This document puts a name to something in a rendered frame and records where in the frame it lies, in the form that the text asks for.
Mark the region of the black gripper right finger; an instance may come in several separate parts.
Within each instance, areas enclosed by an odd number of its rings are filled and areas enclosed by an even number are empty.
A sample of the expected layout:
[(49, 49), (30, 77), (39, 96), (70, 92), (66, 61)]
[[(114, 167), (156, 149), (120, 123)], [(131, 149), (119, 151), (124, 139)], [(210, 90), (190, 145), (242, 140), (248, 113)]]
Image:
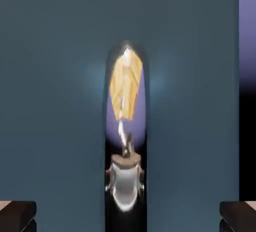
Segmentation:
[(256, 232), (256, 201), (222, 201), (219, 232)]

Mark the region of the blue-grey cabinet door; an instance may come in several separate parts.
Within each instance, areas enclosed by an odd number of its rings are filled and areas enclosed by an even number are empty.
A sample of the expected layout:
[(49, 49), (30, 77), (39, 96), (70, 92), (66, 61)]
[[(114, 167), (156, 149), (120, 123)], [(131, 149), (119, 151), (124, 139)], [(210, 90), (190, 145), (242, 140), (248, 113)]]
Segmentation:
[(147, 231), (219, 232), (239, 196), (238, 0), (0, 0), (0, 200), (38, 232), (104, 232), (104, 81), (149, 74)]

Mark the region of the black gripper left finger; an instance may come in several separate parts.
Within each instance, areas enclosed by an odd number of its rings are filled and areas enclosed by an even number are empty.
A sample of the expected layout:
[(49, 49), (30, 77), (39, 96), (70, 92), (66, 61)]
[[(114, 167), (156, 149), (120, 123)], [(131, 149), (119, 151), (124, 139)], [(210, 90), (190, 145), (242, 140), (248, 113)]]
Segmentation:
[(0, 232), (37, 232), (36, 213), (35, 201), (0, 201)]

